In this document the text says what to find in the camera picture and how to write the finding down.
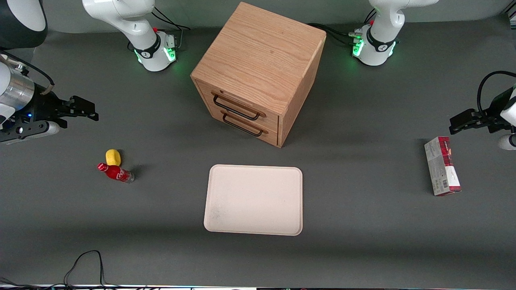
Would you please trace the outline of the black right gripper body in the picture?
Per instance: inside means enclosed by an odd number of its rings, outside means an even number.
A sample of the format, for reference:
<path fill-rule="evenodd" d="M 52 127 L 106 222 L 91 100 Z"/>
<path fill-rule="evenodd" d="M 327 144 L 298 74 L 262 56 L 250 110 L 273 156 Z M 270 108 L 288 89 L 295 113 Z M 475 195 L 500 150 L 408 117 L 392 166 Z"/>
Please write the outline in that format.
<path fill-rule="evenodd" d="M 44 120 L 55 122 L 58 126 L 67 126 L 68 122 L 63 118 L 71 116 L 72 98 L 62 100 L 54 92 L 42 95 L 43 90 L 42 86 L 35 86 L 31 101 L 17 111 L 17 120 L 27 124 Z"/>

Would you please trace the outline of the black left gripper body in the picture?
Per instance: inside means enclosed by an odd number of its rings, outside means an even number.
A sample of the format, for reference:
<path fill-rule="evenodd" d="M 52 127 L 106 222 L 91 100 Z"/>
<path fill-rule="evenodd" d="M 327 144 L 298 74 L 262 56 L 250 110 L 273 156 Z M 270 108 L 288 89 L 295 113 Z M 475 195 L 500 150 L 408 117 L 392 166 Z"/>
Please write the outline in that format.
<path fill-rule="evenodd" d="M 505 90 L 492 99 L 490 106 L 484 111 L 488 118 L 488 131 L 493 134 L 498 131 L 510 131 L 514 133 L 514 126 L 501 117 L 501 112 L 506 107 L 512 96 L 512 90 Z"/>

